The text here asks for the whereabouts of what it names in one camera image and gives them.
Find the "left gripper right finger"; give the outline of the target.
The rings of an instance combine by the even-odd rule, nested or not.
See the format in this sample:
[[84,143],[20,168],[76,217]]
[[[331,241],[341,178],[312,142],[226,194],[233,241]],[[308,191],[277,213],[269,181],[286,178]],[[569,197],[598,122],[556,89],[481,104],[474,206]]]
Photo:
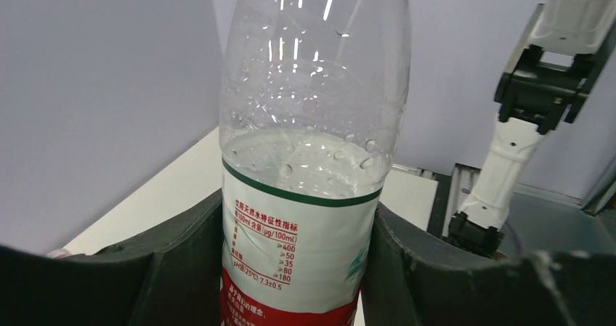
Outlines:
[[367,325],[613,325],[615,257],[538,250],[496,261],[380,204],[361,296]]

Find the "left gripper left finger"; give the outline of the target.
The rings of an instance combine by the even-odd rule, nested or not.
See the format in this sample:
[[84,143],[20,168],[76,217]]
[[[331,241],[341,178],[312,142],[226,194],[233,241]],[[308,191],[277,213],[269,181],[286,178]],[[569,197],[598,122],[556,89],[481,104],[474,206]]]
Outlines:
[[92,255],[1,249],[3,325],[219,325],[222,194]]

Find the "clear bottle red blue label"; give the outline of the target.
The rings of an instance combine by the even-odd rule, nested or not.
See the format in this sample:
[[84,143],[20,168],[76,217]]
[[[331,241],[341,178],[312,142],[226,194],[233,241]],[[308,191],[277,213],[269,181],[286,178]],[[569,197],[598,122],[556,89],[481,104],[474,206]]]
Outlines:
[[410,82],[410,0],[238,0],[220,96],[223,325],[351,325]]

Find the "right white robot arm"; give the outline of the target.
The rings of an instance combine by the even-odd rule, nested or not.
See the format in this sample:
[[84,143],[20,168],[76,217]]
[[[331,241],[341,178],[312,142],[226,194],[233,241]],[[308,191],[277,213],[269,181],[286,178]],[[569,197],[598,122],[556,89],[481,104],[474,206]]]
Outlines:
[[615,50],[615,0],[546,0],[527,22],[495,90],[500,105],[482,169],[443,240],[494,258],[514,188],[538,145],[583,108]]

